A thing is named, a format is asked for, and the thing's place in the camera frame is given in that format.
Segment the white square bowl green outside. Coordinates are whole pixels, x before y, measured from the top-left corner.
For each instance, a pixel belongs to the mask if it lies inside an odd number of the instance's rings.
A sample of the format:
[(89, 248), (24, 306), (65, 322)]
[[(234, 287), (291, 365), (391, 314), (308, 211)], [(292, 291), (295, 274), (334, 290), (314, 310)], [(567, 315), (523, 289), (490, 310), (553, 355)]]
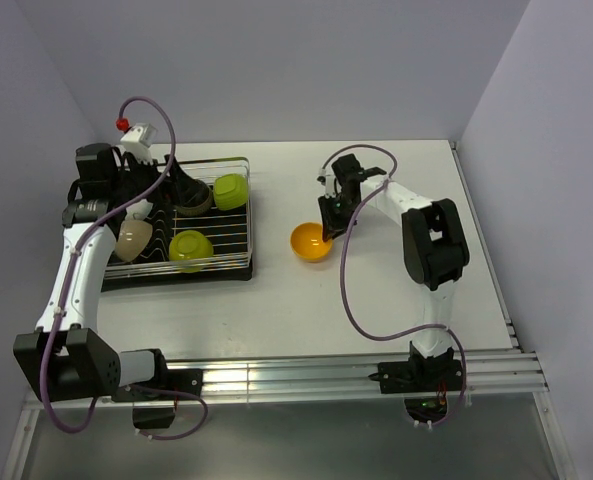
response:
[(248, 200), (247, 180), (239, 174), (232, 173), (218, 177), (212, 191), (214, 204), (221, 211), (240, 208)]

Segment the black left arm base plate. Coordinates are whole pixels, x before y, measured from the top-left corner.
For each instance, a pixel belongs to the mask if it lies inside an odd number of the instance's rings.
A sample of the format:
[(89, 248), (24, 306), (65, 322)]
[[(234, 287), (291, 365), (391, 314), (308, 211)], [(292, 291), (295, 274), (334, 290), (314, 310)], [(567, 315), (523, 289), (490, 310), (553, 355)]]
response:
[[(162, 382), (150, 380), (140, 384), (141, 387), (147, 387), (155, 390), (165, 390), (173, 392), (183, 392), (200, 397), (203, 386), (202, 369), (173, 369), (167, 372), (166, 378)], [(127, 391), (121, 388), (111, 397), (113, 402), (148, 402), (148, 401), (172, 401), (180, 400), (176, 395), (162, 393), (148, 393), (133, 387)]]

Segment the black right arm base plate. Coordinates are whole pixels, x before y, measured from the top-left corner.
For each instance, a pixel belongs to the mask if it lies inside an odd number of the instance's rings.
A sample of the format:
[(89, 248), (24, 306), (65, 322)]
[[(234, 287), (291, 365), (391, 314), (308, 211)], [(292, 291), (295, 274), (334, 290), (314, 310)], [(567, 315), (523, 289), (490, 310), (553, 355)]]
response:
[(458, 392), (464, 375), (458, 360), (437, 371), (413, 366), (411, 361), (381, 362), (368, 378), (379, 384), (382, 394)]

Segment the orange bowl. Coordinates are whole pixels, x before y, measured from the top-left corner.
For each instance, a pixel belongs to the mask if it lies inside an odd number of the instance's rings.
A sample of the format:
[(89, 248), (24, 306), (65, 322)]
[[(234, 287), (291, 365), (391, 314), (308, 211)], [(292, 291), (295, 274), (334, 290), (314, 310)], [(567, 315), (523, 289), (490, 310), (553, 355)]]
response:
[(293, 229), (290, 247), (302, 261), (317, 263), (330, 254), (333, 241), (323, 239), (323, 226), (320, 223), (305, 222)]

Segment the black patterned bowl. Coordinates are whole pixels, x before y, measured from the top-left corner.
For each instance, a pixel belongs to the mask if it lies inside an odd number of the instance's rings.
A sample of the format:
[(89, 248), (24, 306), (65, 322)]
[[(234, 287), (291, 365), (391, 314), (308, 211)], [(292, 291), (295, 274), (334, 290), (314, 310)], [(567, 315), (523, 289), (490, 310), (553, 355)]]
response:
[(188, 191), (189, 196), (173, 202), (176, 212), (184, 217), (204, 215), (213, 205), (213, 192), (209, 186)]

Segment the white round bowl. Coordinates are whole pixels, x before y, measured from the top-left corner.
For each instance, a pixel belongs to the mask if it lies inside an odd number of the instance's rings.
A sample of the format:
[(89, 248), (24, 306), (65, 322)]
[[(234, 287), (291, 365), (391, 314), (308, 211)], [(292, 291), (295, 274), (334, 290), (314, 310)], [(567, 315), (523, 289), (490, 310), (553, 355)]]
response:
[(144, 220), (146, 219), (151, 210), (153, 208), (153, 204), (149, 201), (143, 199), (140, 200), (132, 205), (130, 205), (126, 210), (126, 218), (127, 219), (134, 219), (134, 220)]

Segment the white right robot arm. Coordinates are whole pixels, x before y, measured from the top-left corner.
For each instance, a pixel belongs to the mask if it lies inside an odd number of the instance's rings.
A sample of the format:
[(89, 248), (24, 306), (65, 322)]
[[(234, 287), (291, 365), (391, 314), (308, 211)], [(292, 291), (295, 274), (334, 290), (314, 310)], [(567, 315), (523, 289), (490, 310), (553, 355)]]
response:
[[(444, 374), (442, 364), (453, 359), (461, 344), (450, 328), (455, 286), (469, 264), (470, 253), (456, 204), (431, 200), (392, 180), (380, 167), (364, 168), (353, 154), (336, 153), (320, 168), (317, 180), (325, 187), (318, 198), (322, 239), (345, 238), (340, 260), (340, 295), (348, 320), (363, 337), (387, 342), (410, 336), (409, 378), (428, 390)], [(368, 333), (355, 319), (346, 286), (350, 236), (359, 213), (371, 206), (395, 222), (402, 234), (402, 258), (409, 278), (421, 289), (420, 321), (400, 333)]]

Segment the lime green bowl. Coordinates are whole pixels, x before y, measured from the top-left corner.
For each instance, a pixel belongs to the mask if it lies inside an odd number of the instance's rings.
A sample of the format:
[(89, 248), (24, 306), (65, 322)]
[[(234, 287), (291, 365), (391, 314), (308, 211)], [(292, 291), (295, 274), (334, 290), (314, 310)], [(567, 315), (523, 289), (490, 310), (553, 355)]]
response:
[(169, 245), (170, 261), (202, 260), (214, 255), (211, 241), (196, 230), (184, 230), (176, 234)]

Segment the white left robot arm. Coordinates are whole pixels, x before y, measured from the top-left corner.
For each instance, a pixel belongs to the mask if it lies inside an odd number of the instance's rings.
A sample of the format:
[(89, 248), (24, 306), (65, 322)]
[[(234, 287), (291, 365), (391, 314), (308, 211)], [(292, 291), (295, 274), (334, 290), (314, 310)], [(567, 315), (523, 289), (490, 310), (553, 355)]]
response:
[(13, 354), (45, 404), (109, 396), (116, 401), (196, 392), (193, 375), (174, 374), (158, 348), (119, 352), (97, 332), (100, 294), (121, 227), (159, 220), (171, 209), (176, 177), (145, 147), (106, 143), (76, 151), (78, 177), (62, 214), (63, 251), (45, 310)]

